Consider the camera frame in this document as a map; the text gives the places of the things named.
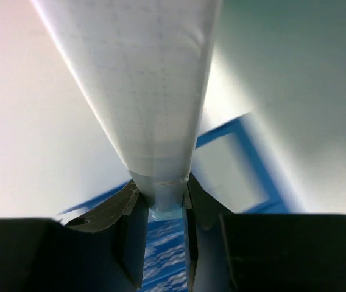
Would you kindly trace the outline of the blue file organizer rack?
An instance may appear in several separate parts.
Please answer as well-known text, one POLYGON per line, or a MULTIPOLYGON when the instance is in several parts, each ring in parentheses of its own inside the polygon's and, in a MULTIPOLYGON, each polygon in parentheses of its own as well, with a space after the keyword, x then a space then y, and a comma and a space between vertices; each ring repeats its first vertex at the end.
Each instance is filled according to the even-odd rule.
MULTIPOLYGON (((193 174, 234 213, 285 214, 288 207, 249 136, 249 115, 199 136, 193 174)), ((149 219, 141 291, 187 291, 181 218, 149 219)))

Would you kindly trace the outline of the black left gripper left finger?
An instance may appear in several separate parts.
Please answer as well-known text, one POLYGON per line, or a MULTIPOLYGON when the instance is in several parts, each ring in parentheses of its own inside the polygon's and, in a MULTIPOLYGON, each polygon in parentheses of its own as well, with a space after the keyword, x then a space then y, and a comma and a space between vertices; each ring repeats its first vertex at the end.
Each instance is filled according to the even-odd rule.
POLYGON ((134 182, 67 224, 0 219, 0 291, 136 291, 148 207, 134 182))

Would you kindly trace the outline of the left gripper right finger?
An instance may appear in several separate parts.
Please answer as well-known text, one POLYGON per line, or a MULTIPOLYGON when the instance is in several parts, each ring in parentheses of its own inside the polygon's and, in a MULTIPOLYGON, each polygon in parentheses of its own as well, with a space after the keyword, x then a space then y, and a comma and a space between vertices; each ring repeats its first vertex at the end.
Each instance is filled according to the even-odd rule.
POLYGON ((346 215, 235 214, 187 188, 189 291, 346 291, 346 215))

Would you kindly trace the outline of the green folder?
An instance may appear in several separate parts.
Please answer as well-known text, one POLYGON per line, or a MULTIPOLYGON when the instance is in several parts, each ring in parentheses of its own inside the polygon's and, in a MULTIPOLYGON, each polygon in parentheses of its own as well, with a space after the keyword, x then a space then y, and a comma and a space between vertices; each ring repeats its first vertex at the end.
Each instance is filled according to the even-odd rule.
POLYGON ((221 1, 34 1, 156 220, 180 218, 221 1))

